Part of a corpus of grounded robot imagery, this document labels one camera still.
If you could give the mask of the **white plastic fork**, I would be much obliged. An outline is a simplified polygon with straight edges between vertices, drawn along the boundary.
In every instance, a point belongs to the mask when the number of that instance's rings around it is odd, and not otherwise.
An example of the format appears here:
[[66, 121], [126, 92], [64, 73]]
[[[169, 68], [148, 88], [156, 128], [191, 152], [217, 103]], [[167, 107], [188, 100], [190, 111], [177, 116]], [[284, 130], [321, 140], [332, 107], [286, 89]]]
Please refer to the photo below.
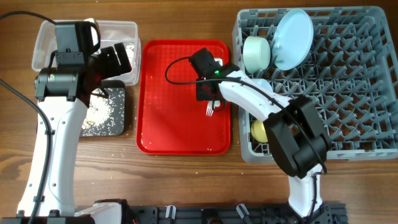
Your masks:
[[215, 101], [209, 101], [206, 107], [206, 115], [213, 116], [215, 110]]

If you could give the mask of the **green bowl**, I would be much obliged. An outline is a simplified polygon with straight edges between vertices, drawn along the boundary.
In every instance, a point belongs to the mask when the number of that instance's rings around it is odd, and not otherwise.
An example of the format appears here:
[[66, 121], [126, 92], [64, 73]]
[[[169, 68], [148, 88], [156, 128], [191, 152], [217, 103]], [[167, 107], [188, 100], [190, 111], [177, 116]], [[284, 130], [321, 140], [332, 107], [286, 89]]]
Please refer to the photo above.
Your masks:
[[249, 36], [243, 45], [243, 62], [248, 73], [265, 70], [271, 61], [271, 49], [263, 37]]

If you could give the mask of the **yellow cup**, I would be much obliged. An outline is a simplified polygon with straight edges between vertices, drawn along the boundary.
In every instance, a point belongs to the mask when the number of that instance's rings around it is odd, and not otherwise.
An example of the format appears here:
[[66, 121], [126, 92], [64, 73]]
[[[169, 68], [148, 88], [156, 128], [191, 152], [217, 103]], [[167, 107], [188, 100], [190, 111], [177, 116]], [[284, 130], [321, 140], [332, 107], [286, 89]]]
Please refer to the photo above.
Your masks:
[[255, 120], [255, 122], [252, 123], [251, 125], [251, 135], [252, 137], [261, 143], [267, 143], [268, 138], [266, 134], [266, 130], [264, 127], [264, 124], [260, 120]]

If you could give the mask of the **light blue plate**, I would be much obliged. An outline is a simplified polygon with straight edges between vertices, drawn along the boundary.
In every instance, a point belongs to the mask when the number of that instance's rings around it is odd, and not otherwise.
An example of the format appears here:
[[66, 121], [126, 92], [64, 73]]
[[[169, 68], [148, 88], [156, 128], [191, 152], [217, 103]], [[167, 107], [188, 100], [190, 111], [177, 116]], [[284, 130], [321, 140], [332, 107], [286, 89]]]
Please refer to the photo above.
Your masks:
[[290, 70], [300, 65], [308, 55], [313, 42], [313, 22], [302, 9], [290, 10], [277, 25], [272, 48], [275, 65]]

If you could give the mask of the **light blue small bowl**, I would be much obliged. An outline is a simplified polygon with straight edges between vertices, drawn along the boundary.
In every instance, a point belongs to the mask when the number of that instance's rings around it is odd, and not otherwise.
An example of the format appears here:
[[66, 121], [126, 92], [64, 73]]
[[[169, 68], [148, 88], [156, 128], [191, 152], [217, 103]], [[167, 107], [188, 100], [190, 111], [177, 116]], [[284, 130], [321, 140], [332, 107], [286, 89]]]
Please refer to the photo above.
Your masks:
[[255, 83], [259, 84], [260, 86], [264, 87], [265, 89], [267, 89], [268, 91], [273, 92], [271, 84], [267, 80], [265, 80], [263, 78], [253, 78], [252, 80], [253, 80], [253, 82], [255, 82]]

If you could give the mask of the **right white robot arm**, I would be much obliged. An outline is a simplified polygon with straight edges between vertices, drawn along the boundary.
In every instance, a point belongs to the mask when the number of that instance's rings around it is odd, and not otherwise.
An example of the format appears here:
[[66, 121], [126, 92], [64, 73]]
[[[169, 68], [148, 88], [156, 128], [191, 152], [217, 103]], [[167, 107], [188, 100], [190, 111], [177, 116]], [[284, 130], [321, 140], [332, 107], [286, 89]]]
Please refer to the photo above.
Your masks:
[[322, 205], [319, 175], [326, 174], [331, 139], [312, 100], [269, 91], [234, 64], [194, 65], [207, 100], [234, 103], [263, 123], [269, 151], [289, 177], [289, 205], [306, 222]]

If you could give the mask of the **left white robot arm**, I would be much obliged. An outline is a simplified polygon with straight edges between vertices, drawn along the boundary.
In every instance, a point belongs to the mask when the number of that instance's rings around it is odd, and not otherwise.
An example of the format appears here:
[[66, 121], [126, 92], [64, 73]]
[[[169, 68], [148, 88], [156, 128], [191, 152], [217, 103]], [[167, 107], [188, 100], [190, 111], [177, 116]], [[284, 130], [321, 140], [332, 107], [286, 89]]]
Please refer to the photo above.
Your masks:
[[54, 51], [56, 67], [35, 78], [37, 138], [24, 194], [14, 217], [1, 223], [131, 223], [125, 199], [96, 201], [75, 210], [73, 175], [81, 128], [92, 92], [104, 79], [131, 71], [124, 44], [87, 52]]

